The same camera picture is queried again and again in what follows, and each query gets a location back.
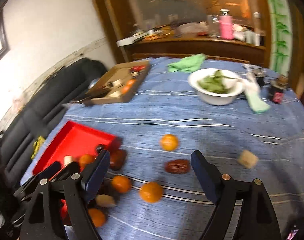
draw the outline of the cardboard tray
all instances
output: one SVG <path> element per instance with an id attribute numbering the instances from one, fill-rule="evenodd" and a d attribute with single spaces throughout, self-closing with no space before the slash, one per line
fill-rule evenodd
<path id="1" fill-rule="evenodd" d="M 132 87 L 129 89 L 127 93 L 124 95 L 121 95 L 119 97 L 109 97 L 112 93 L 121 90 L 126 82 L 128 82 L 132 76 L 129 72 L 129 69 L 134 66 L 141 66 L 145 65 L 145 69 L 140 72 L 139 76 L 135 79 L 136 82 L 132 85 Z M 123 84 L 119 88 L 113 88 L 105 97 L 103 98 L 92 98 L 90 103 L 95 105 L 102 105 L 102 104 L 112 104 L 112 103 L 124 103 L 129 102 L 131 98 L 133 97 L 134 93 L 137 91 L 145 77 L 147 76 L 148 72 L 151 69 L 151 65 L 148 60 L 141 60 L 141 61 L 135 61 L 135 62 L 127 62 L 127 63 L 121 63 L 115 65 L 113 68 L 111 68 L 108 72 L 106 72 L 99 80 L 96 82 L 96 84 L 89 89 L 89 91 L 86 93 L 87 95 L 91 95 L 93 91 L 95 91 L 98 87 L 103 86 L 107 82 L 111 81 L 114 82 L 118 79 L 121 79 Z"/>

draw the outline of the metal screw head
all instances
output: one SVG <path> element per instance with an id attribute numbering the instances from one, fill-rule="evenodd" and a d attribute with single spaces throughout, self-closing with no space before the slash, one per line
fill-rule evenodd
<path id="1" fill-rule="evenodd" d="M 255 180 L 254 180 L 254 183 L 255 183 L 256 185 L 261 185 L 261 184 L 262 184 L 262 181 L 261 181 L 260 179 L 255 179 Z"/>
<path id="2" fill-rule="evenodd" d="M 78 173 L 73 173 L 71 176 L 72 179 L 78 179 L 79 177 L 80 177 L 80 174 L 78 174 Z"/>
<path id="3" fill-rule="evenodd" d="M 229 174 L 223 174 L 222 175 L 222 179 L 224 179 L 224 180 L 230 180 L 231 176 Z"/>
<path id="4" fill-rule="evenodd" d="M 41 185 L 45 185 L 45 184 L 47 184 L 48 183 L 48 180 L 47 179 L 41 179 L 40 180 L 40 184 Z"/>

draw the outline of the wooden shelf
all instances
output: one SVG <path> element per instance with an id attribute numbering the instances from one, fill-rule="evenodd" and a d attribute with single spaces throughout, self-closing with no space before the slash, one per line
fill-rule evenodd
<path id="1" fill-rule="evenodd" d="M 222 43 L 230 43 L 230 44 L 235 44 L 235 45 L 242 45 L 242 46 L 248 46 L 256 49 L 262 49 L 265 50 L 264 46 L 254 46 L 253 44 L 247 44 L 244 41 L 238 41 L 238 40 L 224 40 L 224 39 L 219 39 L 219 38 L 210 38 L 210 37 L 180 37 L 180 38 L 174 38 L 172 36 L 166 37 L 166 38 L 161 38 L 161 39 L 156 39 L 153 41 L 139 41 L 137 44 L 147 44 L 147 43 L 159 43 L 159 42 L 175 42 L 175 41 L 214 41 L 214 42 L 222 42 Z"/>

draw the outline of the jar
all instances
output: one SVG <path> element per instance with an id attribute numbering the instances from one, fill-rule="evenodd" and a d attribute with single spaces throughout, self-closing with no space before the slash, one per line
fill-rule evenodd
<path id="1" fill-rule="evenodd" d="M 216 15 L 208 15 L 207 22 L 209 25 L 209 35 L 212 38 L 219 38 L 220 37 L 220 23 L 218 17 Z"/>
<path id="2" fill-rule="evenodd" d="M 264 77 L 266 70 L 262 67 L 257 67 L 252 70 L 253 74 L 255 75 L 256 81 L 259 84 L 260 87 L 263 87 L 265 85 Z"/>
<path id="3" fill-rule="evenodd" d="M 233 40 L 233 24 L 232 24 L 232 16 L 230 15 L 230 11 L 228 9 L 220 10 L 220 29 L 221 29 L 221 37 L 227 40 Z"/>
<path id="4" fill-rule="evenodd" d="M 279 105 L 283 100 L 284 91 L 286 91 L 287 85 L 288 78 L 284 75 L 280 75 L 277 79 L 272 80 L 269 88 L 268 99 Z"/>

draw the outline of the small bottle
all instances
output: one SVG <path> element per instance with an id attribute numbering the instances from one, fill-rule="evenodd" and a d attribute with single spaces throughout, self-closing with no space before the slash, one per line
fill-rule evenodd
<path id="1" fill-rule="evenodd" d="M 261 24 L 260 24 L 260 18 L 261 14 L 259 12 L 254 12 L 253 13 L 254 17 L 254 25 L 255 25 L 255 30 L 253 33 L 253 45 L 254 46 L 260 46 L 261 43 L 261 38 L 260 38 L 260 33 L 261 33 Z"/>
<path id="2" fill-rule="evenodd" d="M 209 25 L 209 35 L 211 38 L 219 38 L 220 37 L 220 23 L 218 17 L 216 15 L 208 15 L 207 22 Z"/>
<path id="3" fill-rule="evenodd" d="M 252 43 L 252 38 L 253 38 L 253 32 L 250 30 L 246 30 L 245 31 L 245 42 L 247 44 L 251 44 Z"/>
<path id="4" fill-rule="evenodd" d="M 260 46 L 264 46 L 265 45 L 265 32 L 261 31 L 260 33 Z"/>
<path id="5" fill-rule="evenodd" d="M 170 27 L 173 30 L 173 36 L 174 38 L 178 38 L 181 36 L 180 31 L 178 29 L 179 27 L 179 16 L 177 14 L 169 14 L 169 22 Z"/>
<path id="6" fill-rule="evenodd" d="M 264 77 L 265 77 L 265 70 L 262 67 L 258 67 L 252 70 L 253 74 L 255 75 L 256 81 L 260 87 L 265 85 Z"/>
<path id="7" fill-rule="evenodd" d="M 280 104 L 283 100 L 284 91 L 287 89 L 288 78 L 280 75 L 277 79 L 271 81 L 268 99 L 275 104 Z"/>

